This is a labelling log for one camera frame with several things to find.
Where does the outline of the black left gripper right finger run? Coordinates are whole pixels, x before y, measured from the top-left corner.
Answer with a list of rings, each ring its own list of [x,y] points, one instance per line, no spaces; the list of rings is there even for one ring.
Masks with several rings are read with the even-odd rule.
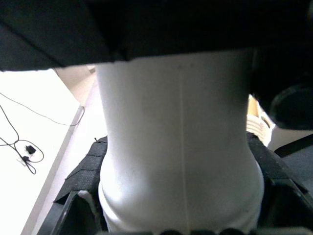
[[[265,184],[257,228],[306,229],[313,235],[313,196],[308,188],[255,134],[246,136]]]

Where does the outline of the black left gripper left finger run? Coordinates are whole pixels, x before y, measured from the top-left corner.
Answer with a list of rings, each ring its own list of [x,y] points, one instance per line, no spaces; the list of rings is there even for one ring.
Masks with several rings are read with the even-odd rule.
[[[98,196],[107,147],[107,137],[95,139],[87,155],[66,177],[36,235],[100,235],[108,230]]]

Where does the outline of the white plastic table leg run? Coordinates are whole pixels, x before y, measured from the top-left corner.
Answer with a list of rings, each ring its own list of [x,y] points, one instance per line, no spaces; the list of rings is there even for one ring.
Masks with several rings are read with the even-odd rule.
[[[250,49],[96,66],[110,232],[257,226],[264,180],[246,139]]]

